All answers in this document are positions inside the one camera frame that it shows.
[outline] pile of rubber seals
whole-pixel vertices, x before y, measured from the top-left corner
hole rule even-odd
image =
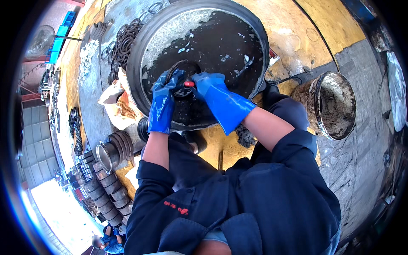
[[[69,124],[69,131],[71,133],[72,138],[75,139],[75,146],[74,152],[75,155],[80,156],[84,147],[82,145],[82,137],[81,137],[81,115],[79,115],[78,107],[74,107],[71,109],[68,119]]]
[[[101,52],[101,59],[107,59],[108,63],[111,64],[111,72],[108,76],[109,85],[111,85],[114,80],[119,79],[119,67],[126,70],[127,60],[130,55],[133,41],[135,40],[142,26],[146,24],[146,21],[142,20],[145,19],[146,15],[153,15],[162,8],[163,3],[161,2],[152,4],[149,9],[140,16],[140,18],[136,18],[132,20],[130,24],[125,24],[120,27],[118,33],[116,34],[116,41],[111,42],[105,49],[103,49]]]

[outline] black oily surface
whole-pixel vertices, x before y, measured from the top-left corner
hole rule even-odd
[[[151,87],[160,75],[184,59],[198,63],[203,72],[224,74],[227,88],[245,98],[255,88],[262,74],[263,53],[254,30],[237,16],[222,11],[214,11],[211,19],[201,24],[197,29],[189,31],[194,37],[186,35],[184,38],[174,40],[171,46],[163,50],[149,70],[146,66],[143,67],[141,74],[147,72],[148,78],[142,80],[142,86],[150,102]],[[242,70],[244,55],[249,59],[254,57],[253,64],[236,78],[234,69]],[[182,68],[187,71],[187,78],[193,74],[191,67]],[[176,98],[173,121],[186,126],[215,123],[206,103],[195,98],[193,94],[185,98]]]

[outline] red handle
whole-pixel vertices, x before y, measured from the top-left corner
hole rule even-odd
[[[195,86],[195,83],[192,82],[192,81],[185,81],[185,82],[184,82],[184,86],[186,86],[186,87],[194,87],[194,86]]]

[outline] black boot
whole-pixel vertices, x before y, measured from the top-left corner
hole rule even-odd
[[[181,136],[186,139],[186,142],[191,146],[194,154],[199,154],[207,148],[207,141],[198,130],[183,131]]]
[[[262,108],[269,111],[275,103],[285,98],[290,96],[279,93],[277,85],[268,84],[262,94]]]

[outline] stacked metal rings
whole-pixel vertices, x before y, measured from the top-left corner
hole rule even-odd
[[[82,137],[81,137],[81,115],[79,114],[79,108],[74,107],[71,109],[69,114],[69,130],[71,133],[72,138],[75,139],[75,147],[74,152],[75,155],[79,156],[82,154],[83,145],[82,145]]]

